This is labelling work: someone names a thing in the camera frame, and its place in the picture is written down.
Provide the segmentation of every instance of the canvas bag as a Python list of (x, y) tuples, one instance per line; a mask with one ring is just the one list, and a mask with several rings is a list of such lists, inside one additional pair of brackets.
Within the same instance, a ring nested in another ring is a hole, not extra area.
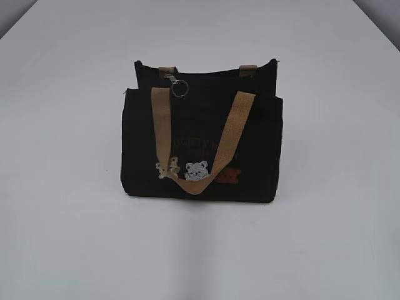
[[(261, 67), (188, 74), (135, 62), (139, 88), (127, 89), (122, 113), (125, 191), (271, 202), (283, 125), (283, 102), (275, 96), (277, 65), (273, 59)], [(184, 82), (173, 84), (166, 74)]]

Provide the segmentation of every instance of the beige webbing strap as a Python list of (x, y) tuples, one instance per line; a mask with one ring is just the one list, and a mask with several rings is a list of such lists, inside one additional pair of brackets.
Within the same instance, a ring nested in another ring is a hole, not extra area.
[(255, 64), (244, 64), (239, 67), (239, 77), (253, 76), (256, 74), (257, 66)]
[(221, 140), (217, 148), (214, 164), (208, 177), (199, 181), (188, 181), (175, 177), (169, 172), (171, 155), (171, 107), (169, 104), (169, 88), (153, 87), (151, 89), (152, 116), (156, 136), (157, 158), (167, 175), (181, 188), (192, 195), (200, 194), (214, 178), (229, 164), (234, 156), (244, 125), (248, 119), (255, 95), (238, 91), (231, 111), (226, 119)]
[(178, 71), (176, 67), (159, 67), (159, 75), (161, 79), (164, 79), (165, 74), (174, 74)]

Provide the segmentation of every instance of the bear patch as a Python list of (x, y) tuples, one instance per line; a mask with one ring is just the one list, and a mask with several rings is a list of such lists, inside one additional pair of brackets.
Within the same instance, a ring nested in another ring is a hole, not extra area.
[[(161, 167), (160, 163), (156, 163), (156, 169), (160, 172), (158, 178), (163, 179), (163, 178), (170, 178), (170, 175), (168, 174), (167, 170), (165, 170), (163, 167)], [(178, 177), (178, 173), (181, 170), (181, 167), (178, 166), (178, 158), (176, 156), (171, 157), (169, 160), (169, 172), (175, 176)]]
[(236, 167), (225, 167), (218, 175), (215, 177), (214, 181), (216, 183), (229, 183), (238, 184), (238, 176), (241, 170)]
[(186, 180), (198, 181), (208, 177), (207, 166), (208, 163), (206, 161), (195, 162), (194, 164), (187, 163), (187, 173), (185, 173)]

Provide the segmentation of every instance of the metal keyring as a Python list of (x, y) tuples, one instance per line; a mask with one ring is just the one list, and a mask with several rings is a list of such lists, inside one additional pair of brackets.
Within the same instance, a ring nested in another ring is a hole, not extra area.
[[(174, 86), (177, 85), (177, 84), (179, 84), (179, 83), (183, 83), (183, 84), (186, 86), (186, 91), (185, 91), (182, 95), (176, 94), (176, 92), (175, 92), (175, 90), (174, 90)], [(176, 81), (174, 81), (174, 82), (172, 83), (171, 91), (172, 91), (172, 94), (173, 94), (175, 97), (177, 97), (177, 98), (182, 98), (182, 97), (184, 97), (184, 96), (186, 96), (186, 95), (188, 94), (188, 92), (189, 92), (189, 85), (188, 85), (188, 83), (187, 83), (185, 80), (176, 80)]]

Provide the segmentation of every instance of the key ring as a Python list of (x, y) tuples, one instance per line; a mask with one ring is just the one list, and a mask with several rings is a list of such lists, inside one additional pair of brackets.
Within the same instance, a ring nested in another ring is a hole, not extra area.
[[(171, 80), (172, 82), (172, 86), (171, 86), (171, 92), (172, 94), (177, 97), (177, 98), (183, 98), (184, 96), (186, 96), (189, 92), (189, 85), (185, 80), (178, 80), (175, 78), (175, 76), (173, 76), (172, 74), (165, 74), (164, 78), (168, 78), (169, 80)], [(186, 86), (186, 90), (182, 95), (178, 95), (176, 94), (176, 91), (174, 90), (174, 86), (183, 83)]]

